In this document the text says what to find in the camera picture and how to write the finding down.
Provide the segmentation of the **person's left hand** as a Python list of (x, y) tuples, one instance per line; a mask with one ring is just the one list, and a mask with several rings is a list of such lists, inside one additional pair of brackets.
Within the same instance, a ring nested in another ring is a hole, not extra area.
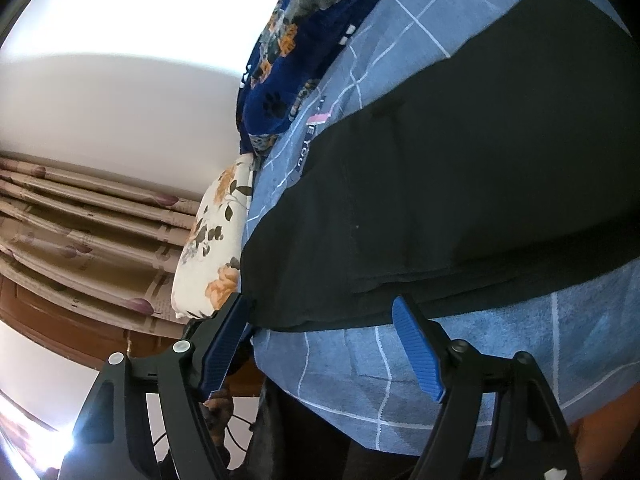
[(234, 413), (234, 403), (228, 388), (214, 392), (203, 404), (206, 409), (205, 422), (213, 444), (224, 445), (224, 435)]

